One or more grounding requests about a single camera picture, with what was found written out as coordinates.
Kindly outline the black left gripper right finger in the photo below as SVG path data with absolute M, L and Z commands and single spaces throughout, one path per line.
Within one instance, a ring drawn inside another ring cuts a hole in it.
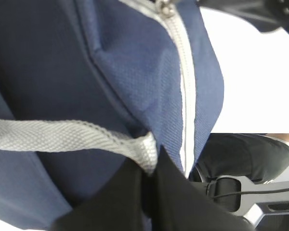
M 151 177 L 151 220 L 154 231 L 251 231 L 243 218 L 232 215 L 196 189 L 161 146 Z

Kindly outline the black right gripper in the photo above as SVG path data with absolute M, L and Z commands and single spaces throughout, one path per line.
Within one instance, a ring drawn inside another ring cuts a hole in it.
M 261 33 L 282 28 L 289 34 L 289 0 L 198 0 L 197 4 L 237 16 Z

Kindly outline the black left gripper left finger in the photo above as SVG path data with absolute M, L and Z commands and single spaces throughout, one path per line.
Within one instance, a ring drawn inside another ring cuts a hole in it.
M 142 170 L 126 159 L 93 197 L 57 219 L 51 231 L 142 231 Z

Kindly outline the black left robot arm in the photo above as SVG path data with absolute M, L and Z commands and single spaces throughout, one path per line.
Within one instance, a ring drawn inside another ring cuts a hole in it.
M 186 179 L 161 149 L 126 160 L 52 231 L 289 231 L 289 134 L 211 134 Z

